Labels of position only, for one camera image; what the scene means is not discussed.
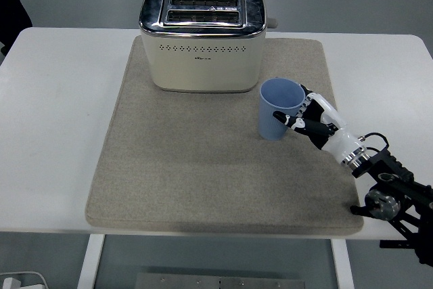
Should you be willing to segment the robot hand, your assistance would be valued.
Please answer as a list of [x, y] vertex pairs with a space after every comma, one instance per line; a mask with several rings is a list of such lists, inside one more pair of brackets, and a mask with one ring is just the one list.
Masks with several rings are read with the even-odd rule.
[[319, 150], [329, 152], [335, 160], [351, 170], [367, 162], [367, 148], [361, 138], [348, 130], [338, 111], [320, 94], [302, 87], [305, 100], [297, 113], [274, 111], [273, 117], [287, 128], [307, 136]]

